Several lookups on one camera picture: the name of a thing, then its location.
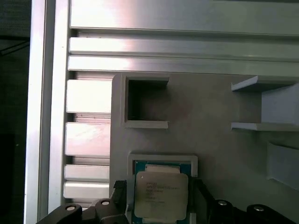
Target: black mechanism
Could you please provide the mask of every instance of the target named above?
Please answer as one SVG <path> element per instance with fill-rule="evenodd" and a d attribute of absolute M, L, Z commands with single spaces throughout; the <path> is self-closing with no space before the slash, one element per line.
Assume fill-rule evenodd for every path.
<path fill-rule="evenodd" d="M 295 224 L 265 205 L 250 205 L 242 211 L 226 200 L 216 200 L 200 179 L 194 185 L 206 201 L 208 224 Z M 116 181 L 111 198 L 100 199 L 83 212 L 78 204 L 62 205 L 37 224 L 128 224 L 126 206 L 127 182 Z"/>
<path fill-rule="evenodd" d="M 262 204 L 253 204 L 242 211 L 226 200 L 216 200 L 203 181 L 194 181 L 206 200 L 208 224 L 295 224 L 290 219 Z"/>

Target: square hole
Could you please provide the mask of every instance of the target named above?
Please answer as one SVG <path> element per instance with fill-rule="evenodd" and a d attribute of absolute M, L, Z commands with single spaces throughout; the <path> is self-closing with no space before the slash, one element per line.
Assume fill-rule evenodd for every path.
<path fill-rule="evenodd" d="M 168 80 L 128 80 L 127 120 L 165 120 L 161 109 L 167 100 Z"/>

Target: screw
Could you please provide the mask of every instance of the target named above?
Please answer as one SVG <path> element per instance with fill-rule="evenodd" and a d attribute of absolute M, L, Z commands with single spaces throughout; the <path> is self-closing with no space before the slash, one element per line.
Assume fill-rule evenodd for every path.
<path fill-rule="evenodd" d="M 76 207 L 74 207 L 74 206 L 70 206 L 70 207 L 67 207 L 66 210 L 68 210 L 68 211 L 73 211 L 75 208 L 76 208 Z"/>
<path fill-rule="evenodd" d="M 264 209 L 261 206 L 255 206 L 254 210 L 256 210 L 256 211 L 264 211 Z"/>
<path fill-rule="evenodd" d="M 227 202 L 225 202 L 225 201 L 219 201 L 218 204 L 224 206 L 224 205 L 227 205 Z"/>

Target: dark background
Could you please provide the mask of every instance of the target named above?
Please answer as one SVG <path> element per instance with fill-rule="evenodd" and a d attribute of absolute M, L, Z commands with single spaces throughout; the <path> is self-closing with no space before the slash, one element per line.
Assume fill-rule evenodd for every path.
<path fill-rule="evenodd" d="M 30 0 L 0 0 L 0 49 L 30 37 Z M 23 223 L 29 47 L 0 56 L 0 223 Z"/>

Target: white shelf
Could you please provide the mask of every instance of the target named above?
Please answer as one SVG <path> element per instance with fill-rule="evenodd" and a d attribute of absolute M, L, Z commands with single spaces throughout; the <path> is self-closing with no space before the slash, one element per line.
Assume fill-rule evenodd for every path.
<path fill-rule="evenodd" d="M 268 131 L 268 132 L 299 132 L 299 126 L 292 124 L 277 123 L 231 123 L 231 129 L 244 129 L 251 131 Z"/>
<path fill-rule="evenodd" d="M 231 90 L 243 92 L 264 92 L 290 86 L 297 82 L 299 82 L 299 79 L 292 77 L 254 76 L 245 81 L 232 84 Z"/>

